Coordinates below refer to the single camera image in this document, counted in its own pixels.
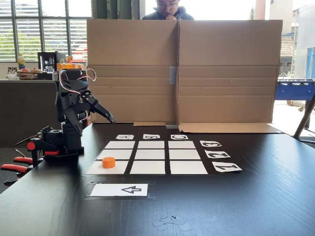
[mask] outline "dark tabletop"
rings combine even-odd
[[[85,176],[118,134],[133,134],[136,141],[143,134],[170,140],[179,131],[132,124],[89,126],[82,138],[85,155],[77,167],[43,162],[0,195],[0,235],[315,235],[315,150],[290,136],[188,134],[198,153],[200,140],[220,142],[231,156],[229,162],[243,169],[236,173],[215,172],[209,166],[207,176]],[[91,182],[150,183],[155,198],[86,198]],[[152,222],[165,213],[185,219],[192,230],[168,224],[158,232]]]

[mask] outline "orange game piece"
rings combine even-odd
[[[114,157],[105,157],[102,160],[103,168],[111,169],[115,167],[115,158]]]

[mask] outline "cardboard wall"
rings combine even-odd
[[[282,21],[88,20],[91,90],[118,122],[271,122],[281,31]]]
[[[175,122],[174,21],[88,20],[91,91],[116,122]],[[96,115],[97,122],[106,119]]]
[[[180,24],[180,123],[271,122],[281,21]]]

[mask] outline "white paper square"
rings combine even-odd
[[[128,161],[116,161],[116,166],[112,169],[105,169],[101,161],[95,161],[86,175],[122,175],[125,173]]]
[[[234,163],[212,162],[212,164],[215,167],[216,171],[219,171],[219,172],[232,172],[232,171],[242,170]]]
[[[164,149],[164,141],[140,141],[138,149]]]
[[[172,175],[207,175],[202,161],[170,161]]]
[[[159,139],[160,135],[158,134],[144,134],[143,139]]]
[[[168,148],[196,149],[195,145],[193,144],[193,141],[168,141]]]
[[[206,148],[222,147],[222,145],[216,141],[200,141],[200,143],[203,147]]]
[[[132,149],[105,149],[97,157],[98,160],[101,160],[105,157],[114,157],[116,160],[129,160],[132,153]]]
[[[153,159],[153,160],[164,160],[165,151],[164,149],[138,149],[135,160]]]
[[[90,197],[148,196],[147,183],[98,183]]]
[[[135,141],[110,141],[105,149],[133,149]]]
[[[130,174],[164,175],[165,161],[134,161]]]
[[[170,160],[200,160],[196,149],[172,149],[169,150]]]
[[[117,136],[116,139],[121,139],[121,140],[133,140],[134,135],[129,135],[129,134],[120,134]]]
[[[230,156],[225,151],[207,151],[205,150],[207,157],[216,159],[216,158],[229,158]]]
[[[174,139],[174,140],[182,140],[182,139],[188,139],[187,135],[171,135],[171,139]]]

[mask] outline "glasses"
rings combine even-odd
[[[169,3],[169,4],[165,4],[165,3],[158,3],[158,6],[161,7],[161,8],[167,8],[168,6],[169,7],[175,7],[178,5],[178,1],[176,2],[172,2],[172,3]]]

